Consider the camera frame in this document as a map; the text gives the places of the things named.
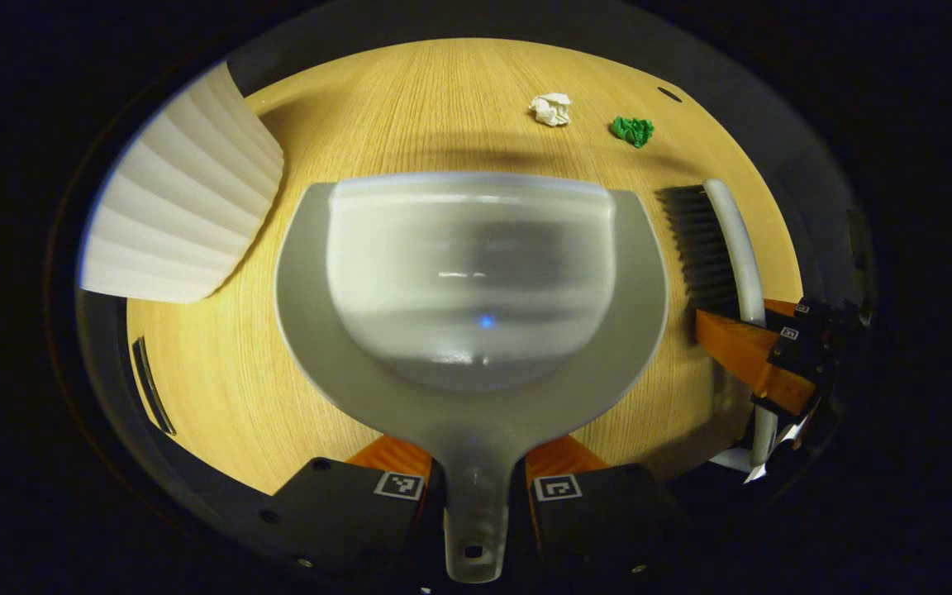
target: brush bristles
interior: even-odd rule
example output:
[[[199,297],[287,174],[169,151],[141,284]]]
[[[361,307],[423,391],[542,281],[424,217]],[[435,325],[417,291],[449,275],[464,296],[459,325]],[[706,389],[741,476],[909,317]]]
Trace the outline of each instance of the brush bristles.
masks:
[[[736,308],[730,252],[703,186],[666,188],[657,195],[683,261],[681,272],[690,306],[719,312]]]

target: white brush handle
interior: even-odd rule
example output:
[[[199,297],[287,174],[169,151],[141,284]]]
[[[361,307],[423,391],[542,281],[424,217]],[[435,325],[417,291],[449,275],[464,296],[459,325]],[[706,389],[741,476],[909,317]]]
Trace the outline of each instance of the white brush handle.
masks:
[[[737,286],[737,302],[740,303],[740,319],[749,324],[766,328],[766,304],[763,302],[763,281],[759,278],[759,263],[755,249],[748,237],[748,227],[740,215],[733,193],[721,180],[709,178],[703,181],[704,192],[715,208],[715,217],[726,238],[733,267],[733,281]],[[755,408],[755,436],[751,447],[751,466],[757,467],[769,459],[778,432],[777,414],[762,407]]]

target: brush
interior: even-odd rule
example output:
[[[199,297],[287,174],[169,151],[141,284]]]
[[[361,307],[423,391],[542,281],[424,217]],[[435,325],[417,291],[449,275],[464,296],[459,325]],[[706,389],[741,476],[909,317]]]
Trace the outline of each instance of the brush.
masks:
[[[678,242],[690,306],[766,328],[759,264],[728,186],[709,178],[658,195]],[[777,430],[778,416],[756,407],[752,467],[766,463]]]

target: dustpan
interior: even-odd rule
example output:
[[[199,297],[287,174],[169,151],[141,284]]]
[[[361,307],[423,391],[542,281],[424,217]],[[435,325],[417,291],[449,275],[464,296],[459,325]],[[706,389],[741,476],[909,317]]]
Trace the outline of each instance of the dustpan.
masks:
[[[446,568],[462,583],[502,572],[514,464],[630,391],[668,295],[634,193],[521,174],[315,184],[275,279],[307,379],[443,467]]]

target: table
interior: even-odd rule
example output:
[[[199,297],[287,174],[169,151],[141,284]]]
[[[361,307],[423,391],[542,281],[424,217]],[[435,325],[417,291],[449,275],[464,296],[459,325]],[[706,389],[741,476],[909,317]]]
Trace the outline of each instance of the table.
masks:
[[[526,110],[551,91],[574,101],[567,126],[541,125]],[[766,297],[797,302],[802,285],[766,183],[684,90],[575,50],[441,39],[333,60],[248,102],[286,157],[278,196],[248,254],[201,302],[127,305],[128,338],[145,337],[173,438],[193,455],[275,493],[311,457],[347,459],[378,436],[322,398],[293,362],[277,327],[274,267],[307,186],[416,170],[547,174],[637,193],[668,263],[664,342],[630,394],[572,436],[609,464],[642,462],[671,478],[743,432],[747,389],[693,338],[678,250],[656,191],[721,178],[752,236]],[[609,132],[616,116],[649,118],[653,139],[641,150],[616,139]]]

